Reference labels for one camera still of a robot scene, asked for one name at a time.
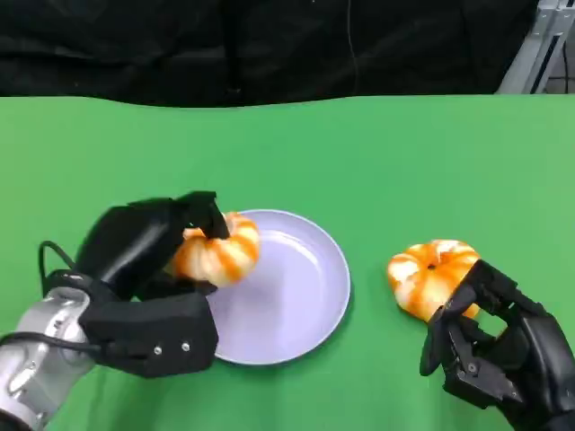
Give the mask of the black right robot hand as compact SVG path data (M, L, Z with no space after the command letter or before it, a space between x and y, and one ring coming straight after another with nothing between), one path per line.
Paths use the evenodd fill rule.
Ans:
M574 428L574 354L556 318L482 259L432 315L420 374L515 430Z

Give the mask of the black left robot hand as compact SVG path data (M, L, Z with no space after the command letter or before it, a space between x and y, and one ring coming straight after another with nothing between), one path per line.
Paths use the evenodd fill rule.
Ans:
M209 239L229 237L216 197L213 191L193 191L109 208L84 238L74 271L103 283L122 301L194 292L195 281L170 275L167 266L187 228L199 228Z

